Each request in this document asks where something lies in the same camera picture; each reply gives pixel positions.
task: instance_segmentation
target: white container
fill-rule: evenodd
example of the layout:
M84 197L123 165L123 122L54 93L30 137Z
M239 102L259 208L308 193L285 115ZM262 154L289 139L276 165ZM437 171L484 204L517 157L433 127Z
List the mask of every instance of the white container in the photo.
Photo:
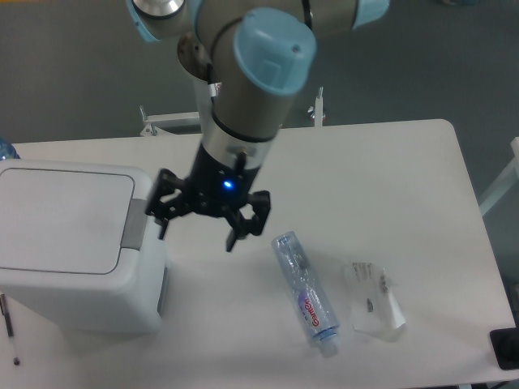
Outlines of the white container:
M141 169L0 162L0 290L62 327L150 332L169 260Z

